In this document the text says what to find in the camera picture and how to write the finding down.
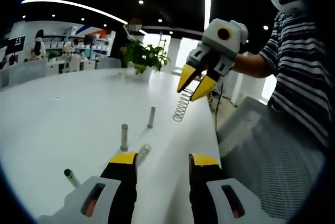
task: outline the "striped shirt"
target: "striped shirt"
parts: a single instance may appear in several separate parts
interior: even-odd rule
[[[328,145],[332,84],[323,44],[306,16],[279,12],[271,37],[260,52],[277,78],[268,105],[289,114],[304,129]]]

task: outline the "floor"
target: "floor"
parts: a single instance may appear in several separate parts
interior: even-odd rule
[[[214,99],[211,105],[212,109],[212,117],[213,117],[213,123],[215,124],[215,109],[217,106],[217,100]],[[222,98],[220,101],[218,114],[217,114],[217,127],[219,128],[229,117],[230,115],[236,110],[236,107],[234,107],[230,101],[228,101],[225,98]]]

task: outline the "hand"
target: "hand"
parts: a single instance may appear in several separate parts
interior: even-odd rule
[[[121,47],[120,52],[122,55],[125,55],[127,53],[127,48],[126,47]]]

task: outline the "metal spring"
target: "metal spring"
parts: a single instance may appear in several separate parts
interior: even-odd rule
[[[142,164],[146,156],[149,154],[150,150],[151,150],[151,146],[149,146],[148,144],[145,144],[141,147],[140,151],[138,152],[138,156],[137,156],[137,165]]]
[[[176,111],[173,115],[173,120],[180,122],[183,120],[183,117],[185,115],[186,109],[189,104],[189,99],[192,97],[193,91],[190,89],[184,89],[184,93],[182,93],[182,97],[180,98]]]

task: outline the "ceiling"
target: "ceiling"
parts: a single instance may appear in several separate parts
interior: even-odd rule
[[[63,20],[74,23],[82,23],[81,18],[85,18],[87,25],[103,27],[107,24],[107,29],[113,30],[121,23],[101,14],[73,7],[65,4],[55,3],[31,3],[23,4],[22,0],[7,0],[6,22],[2,24],[2,34],[10,29],[11,24],[22,20],[22,15],[26,15],[26,20]],[[183,28],[188,30],[204,30],[205,0],[143,0],[144,4],[138,4],[138,0],[64,0],[71,1],[89,7],[97,8],[123,20],[131,19],[136,12],[142,13],[144,17],[143,26],[164,26],[173,28]],[[224,20],[236,20],[244,23],[249,30],[249,43],[242,47],[241,51],[258,51],[267,42],[276,9],[270,0],[212,0],[210,20],[220,18]],[[263,29],[264,25],[269,26],[269,30]],[[158,30],[145,29],[146,32],[159,32]],[[184,32],[174,32],[173,37],[199,38],[193,34]]]

